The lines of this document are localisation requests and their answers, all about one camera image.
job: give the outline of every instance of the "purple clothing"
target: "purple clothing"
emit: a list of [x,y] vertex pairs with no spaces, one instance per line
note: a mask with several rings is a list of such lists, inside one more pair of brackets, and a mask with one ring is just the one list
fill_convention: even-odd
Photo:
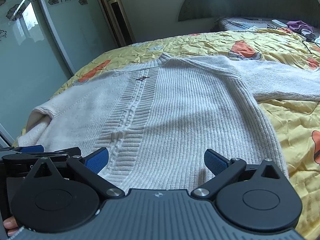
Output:
[[287,26],[289,27],[290,30],[296,32],[296,33],[301,33],[302,29],[309,30],[313,32],[313,27],[304,23],[303,21],[291,21],[287,23]]

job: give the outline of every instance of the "triangular cutout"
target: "triangular cutout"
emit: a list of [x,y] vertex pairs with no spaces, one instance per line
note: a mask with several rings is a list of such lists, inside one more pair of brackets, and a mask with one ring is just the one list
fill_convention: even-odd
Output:
[[262,175],[264,178],[270,178],[270,179],[279,179],[280,176],[276,172],[275,168],[271,165],[267,165],[266,168],[264,169]]
[[40,177],[48,177],[51,176],[52,173],[47,165],[47,163],[42,163],[39,167],[39,169],[37,170],[36,174],[35,174],[35,178],[40,178]]

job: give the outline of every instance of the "white sweater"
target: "white sweater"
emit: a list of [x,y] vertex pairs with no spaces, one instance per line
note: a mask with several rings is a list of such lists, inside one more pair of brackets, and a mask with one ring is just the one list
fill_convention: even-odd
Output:
[[224,56],[175,58],[105,72],[36,107],[19,146],[46,151],[79,146],[82,155],[106,147],[99,173],[123,189],[189,191],[213,175],[211,148],[249,164],[273,159],[288,172],[262,99],[320,100],[319,71]]

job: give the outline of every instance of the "white remote control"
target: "white remote control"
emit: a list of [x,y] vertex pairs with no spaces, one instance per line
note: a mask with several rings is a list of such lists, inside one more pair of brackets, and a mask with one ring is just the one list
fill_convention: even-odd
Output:
[[278,27],[284,27],[284,28],[287,28],[288,26],[278,20],[272,20],[271,21],[275,26],[278,26]]

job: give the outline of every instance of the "yellow bedspread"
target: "yellow bedspread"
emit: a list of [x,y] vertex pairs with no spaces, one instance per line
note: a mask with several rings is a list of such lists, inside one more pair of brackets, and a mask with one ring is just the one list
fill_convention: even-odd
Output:
[[[197,33],[108,51],[79,70],[55,95],[104,71],[156,59],[162,52],[177,57],[225,55],[234,60],[270,60],[303,69],[316,69],[320,62],[319,47],[304,44],[299,35],[286,29]],[[318,102],[290,100],[267,100],[259,105],[276,130],[290,182],[303,203],[296,229],[307,240],[314,240],[320,235],[320,166],[314,160],[320,150],[320,106]]]

